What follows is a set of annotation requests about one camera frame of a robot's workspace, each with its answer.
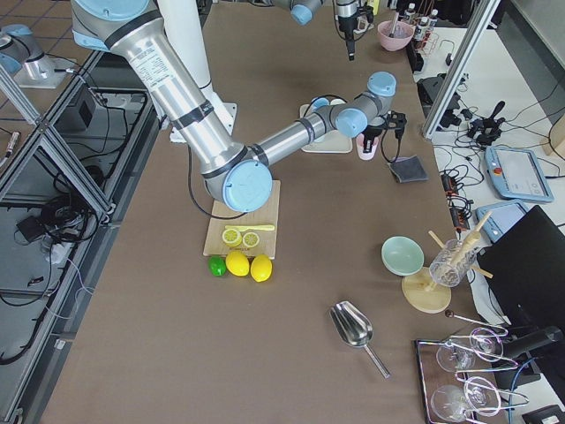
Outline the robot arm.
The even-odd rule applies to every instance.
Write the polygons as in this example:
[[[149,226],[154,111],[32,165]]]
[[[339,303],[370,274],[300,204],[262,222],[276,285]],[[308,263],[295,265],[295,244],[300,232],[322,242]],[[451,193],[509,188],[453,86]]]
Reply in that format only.
[[[126,59],[177,133],[200,159],[209,194],[237,212],[252,212],[268,200],[269,165],[337,130],[353,139],[387,116],[396,79],[376,72],[367,90],[344,104],[319,105],[258,144],[235,142],[215,113],[208,92],[190,74],[188,54],[207,65],[200,17],[194,2],[73,1],[74,40],[89,49]]]
[[[288,10],[301,26],[308,24],[324,3],[319,0],[263,1],[267,6]],[[368,1],[332,1],[331,4],[335,30],[345,43],[348,59],[352,62],[355,59],[357,41],[364,37],[373,23],[374,9]]]

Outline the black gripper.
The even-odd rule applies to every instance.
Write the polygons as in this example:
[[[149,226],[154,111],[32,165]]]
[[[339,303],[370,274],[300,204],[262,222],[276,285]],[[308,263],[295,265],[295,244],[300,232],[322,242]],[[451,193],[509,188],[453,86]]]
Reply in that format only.
[[[364,2],[338,2],[337,3],[337,28],[340,37],[346,42],[348,59],[355,60],[355,35],[358,27],[358,18],[367,18],[373,22],[373,16],[367,15]]]
[[[388,130],[395,131],[395,137],[400,140],[403,137],[406,126],[406,116],[404,113],[390,111],[387,115],[381,117],[382,121],[377,125],[368,125],[362,132],[363,152],[371,153],[379,142],[379,136],[382,132]]]

